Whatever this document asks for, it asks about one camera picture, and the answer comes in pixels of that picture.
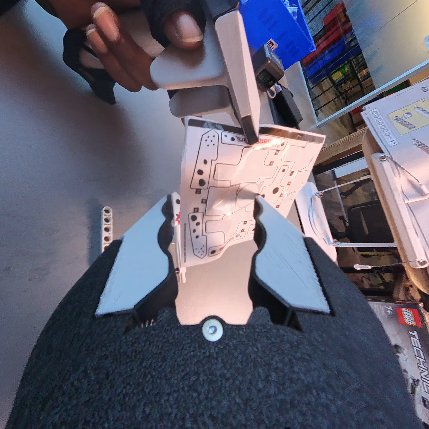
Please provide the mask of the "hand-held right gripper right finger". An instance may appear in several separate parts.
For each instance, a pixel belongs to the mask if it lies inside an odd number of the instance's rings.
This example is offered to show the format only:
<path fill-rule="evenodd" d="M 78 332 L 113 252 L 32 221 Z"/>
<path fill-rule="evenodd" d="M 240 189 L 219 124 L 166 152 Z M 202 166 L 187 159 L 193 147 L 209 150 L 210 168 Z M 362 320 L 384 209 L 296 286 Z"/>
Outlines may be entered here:
<path fill-rule="evenodd" d="M 253 279 L 293 310 L 330 314 L 303 233 L 262 196 L 255 197 Z"/>

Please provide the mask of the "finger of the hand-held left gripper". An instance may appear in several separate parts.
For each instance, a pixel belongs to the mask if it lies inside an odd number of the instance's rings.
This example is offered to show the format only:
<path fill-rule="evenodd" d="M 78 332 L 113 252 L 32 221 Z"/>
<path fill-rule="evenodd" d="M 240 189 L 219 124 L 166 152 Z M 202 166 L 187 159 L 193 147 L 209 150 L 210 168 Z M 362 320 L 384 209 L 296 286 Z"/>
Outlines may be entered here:
<path fill-rule="evenodd" d="M 247 142 L 255 144 L 259 140 L 260 95 L 239 10 L 231 10 L 217 18 L 215 30 L 226 64 L 236 115 Z"/>

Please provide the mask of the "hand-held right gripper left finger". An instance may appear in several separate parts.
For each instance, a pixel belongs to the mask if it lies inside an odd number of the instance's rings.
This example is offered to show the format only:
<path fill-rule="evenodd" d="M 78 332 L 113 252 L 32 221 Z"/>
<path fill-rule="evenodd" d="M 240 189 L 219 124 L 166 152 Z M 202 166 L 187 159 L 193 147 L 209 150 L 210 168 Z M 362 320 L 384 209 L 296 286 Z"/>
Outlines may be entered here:
<path fill-rule="evenodd" d="M 175 274 L 171 195 L 163 197 L 121 237 L 95 317 L 134 312 Z"/>

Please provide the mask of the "white toy beam with holes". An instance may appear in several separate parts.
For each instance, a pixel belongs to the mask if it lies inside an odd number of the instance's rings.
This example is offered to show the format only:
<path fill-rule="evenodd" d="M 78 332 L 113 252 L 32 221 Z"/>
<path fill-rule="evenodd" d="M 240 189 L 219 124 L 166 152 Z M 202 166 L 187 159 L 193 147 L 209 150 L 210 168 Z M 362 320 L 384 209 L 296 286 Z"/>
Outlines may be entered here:
<path fill-rule="evenodd" d="M 113 241 L 113 210 L 109 206 L 103 207 L 101 211 L 101 245 L 100 252 L 104 250 Z"/>

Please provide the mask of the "white spotted toy panel assembly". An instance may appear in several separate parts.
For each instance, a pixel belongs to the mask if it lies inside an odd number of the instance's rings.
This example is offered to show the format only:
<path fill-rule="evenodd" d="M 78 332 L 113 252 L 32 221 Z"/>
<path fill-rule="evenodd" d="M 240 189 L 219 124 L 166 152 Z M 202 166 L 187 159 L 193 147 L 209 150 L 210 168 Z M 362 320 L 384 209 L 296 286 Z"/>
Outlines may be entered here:
<path fill-rule="evenodd" d="M 186 267 L 183 266 L 181 258 L 181 197 L 177 192 L 171 194 L 172 208 L 173 208 L 173 240 L 174 256 L 173 262 L 175 266 L 175 273 L 180 284 L 186 282 Z"/>

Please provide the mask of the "toy sticker sheet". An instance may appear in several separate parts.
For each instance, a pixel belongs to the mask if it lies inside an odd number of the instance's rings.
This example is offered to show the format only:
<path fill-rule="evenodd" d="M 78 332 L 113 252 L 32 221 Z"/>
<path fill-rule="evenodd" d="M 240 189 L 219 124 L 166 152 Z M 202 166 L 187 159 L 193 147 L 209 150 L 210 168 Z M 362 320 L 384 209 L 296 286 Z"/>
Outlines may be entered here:
<path fill-rule="evenodd" d="M 252 240 L 257 195 L 287 218 L 325 139 L 261 125 L 258 142 L 249 144 L 239 127 L 186 117 L 180 187 L 183 266 L 216 260 L 228 247 Z"/>

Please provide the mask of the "person's left hand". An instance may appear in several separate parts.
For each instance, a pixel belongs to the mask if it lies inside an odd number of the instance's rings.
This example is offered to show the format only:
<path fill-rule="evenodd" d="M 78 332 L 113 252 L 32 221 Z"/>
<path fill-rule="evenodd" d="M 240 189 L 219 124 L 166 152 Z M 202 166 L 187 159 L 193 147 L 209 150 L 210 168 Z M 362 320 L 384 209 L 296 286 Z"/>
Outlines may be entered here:
<path fill-rule="evenodd" d="M 183 50 L 201 46 L 206 18 L 199 1 L 49 1 L 68 29 L 84 29 L 89 44 L 110 76 L 138 92 L 158 87 L 150 75 L 152 59 L 120 24 L 118 13 L 141 9 L 154 39 Z"/>

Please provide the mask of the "black device with green display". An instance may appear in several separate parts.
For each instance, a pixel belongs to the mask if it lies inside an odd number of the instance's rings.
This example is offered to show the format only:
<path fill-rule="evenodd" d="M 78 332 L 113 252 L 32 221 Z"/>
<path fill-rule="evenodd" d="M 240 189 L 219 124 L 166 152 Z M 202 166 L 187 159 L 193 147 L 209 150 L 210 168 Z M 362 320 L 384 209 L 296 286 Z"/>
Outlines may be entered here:
<path fill-rule="evenodd" d="M 264 44 L 252 56 L 257 87 L 267 91 L 284 77 L 284 66 L 274 51 Z"/>

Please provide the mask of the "blue plastic bin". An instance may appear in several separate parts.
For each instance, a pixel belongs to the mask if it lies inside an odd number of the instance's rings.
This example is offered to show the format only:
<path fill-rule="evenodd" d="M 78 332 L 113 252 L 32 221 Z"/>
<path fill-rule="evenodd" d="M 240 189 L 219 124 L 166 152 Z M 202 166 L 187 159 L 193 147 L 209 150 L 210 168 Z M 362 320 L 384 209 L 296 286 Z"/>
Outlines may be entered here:
<path fill-rule="evenodd" d="M 284 69 L 316 50 L 300 1 L 241 0 L 249 46 L 266 44 L 282 61 Z"/>

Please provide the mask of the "white metal stand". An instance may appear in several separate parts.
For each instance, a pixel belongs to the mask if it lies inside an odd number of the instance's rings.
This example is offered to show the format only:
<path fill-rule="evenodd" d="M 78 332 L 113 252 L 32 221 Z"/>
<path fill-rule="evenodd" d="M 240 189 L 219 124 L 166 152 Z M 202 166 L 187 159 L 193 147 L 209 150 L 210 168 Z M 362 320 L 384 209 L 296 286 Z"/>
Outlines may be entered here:
<path fill-rule="evenodd" d="M 398 162 L 368 128 L 362 150 L 313 168 L 295 203 L 312 237 L 352 281 L 405 272 L 428 294 L 429 158 Z"/>

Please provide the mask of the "black power adapter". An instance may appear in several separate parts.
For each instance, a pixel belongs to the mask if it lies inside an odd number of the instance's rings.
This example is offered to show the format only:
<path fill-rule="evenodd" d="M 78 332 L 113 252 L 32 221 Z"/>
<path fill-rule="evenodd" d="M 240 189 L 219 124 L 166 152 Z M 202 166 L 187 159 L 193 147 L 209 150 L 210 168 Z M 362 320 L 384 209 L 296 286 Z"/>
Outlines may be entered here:
<path fill-rule="evenodd" d="M 291 91 L 287 88 L 281 89 L 273 98 L 273 103 L 284 126 L 299 130 L 299 124 L 303 121 L 303 117 Z"/>

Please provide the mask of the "storage rack with coloured bins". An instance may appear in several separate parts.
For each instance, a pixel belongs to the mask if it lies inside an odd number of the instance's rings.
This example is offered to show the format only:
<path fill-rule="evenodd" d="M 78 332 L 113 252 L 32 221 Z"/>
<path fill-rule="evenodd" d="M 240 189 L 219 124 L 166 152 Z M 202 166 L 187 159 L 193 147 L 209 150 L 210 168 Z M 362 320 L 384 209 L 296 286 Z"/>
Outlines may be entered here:
<path fill-rule="evenodd" d="M 315 51 L 301 60 L 319 121 L 375 90 L 344 1 L 301 1 Z"/>

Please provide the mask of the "printed toy set box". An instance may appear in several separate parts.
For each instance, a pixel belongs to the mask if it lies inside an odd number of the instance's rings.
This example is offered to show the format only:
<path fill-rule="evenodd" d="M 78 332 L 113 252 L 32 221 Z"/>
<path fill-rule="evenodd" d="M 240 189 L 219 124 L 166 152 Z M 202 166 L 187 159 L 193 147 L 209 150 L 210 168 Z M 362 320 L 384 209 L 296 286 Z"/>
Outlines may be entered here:
<path fill-rule="evenodd" d="M 429 424 L 429 334 L 419 304 L 369 300 L 398 358 L 406 388 L 424 428 Z"/>

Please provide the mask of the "open building instruction booklet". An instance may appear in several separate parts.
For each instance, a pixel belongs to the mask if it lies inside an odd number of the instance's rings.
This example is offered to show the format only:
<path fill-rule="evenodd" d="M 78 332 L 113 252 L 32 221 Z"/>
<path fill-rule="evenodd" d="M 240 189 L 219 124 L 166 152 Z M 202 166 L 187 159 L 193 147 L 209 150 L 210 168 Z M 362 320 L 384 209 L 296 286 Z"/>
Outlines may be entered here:
<path fill-rule="evenodd" d="M 427 159 L 429 80 L 368 104 L 362 116 L 383 152 L 398 162 Z"/>

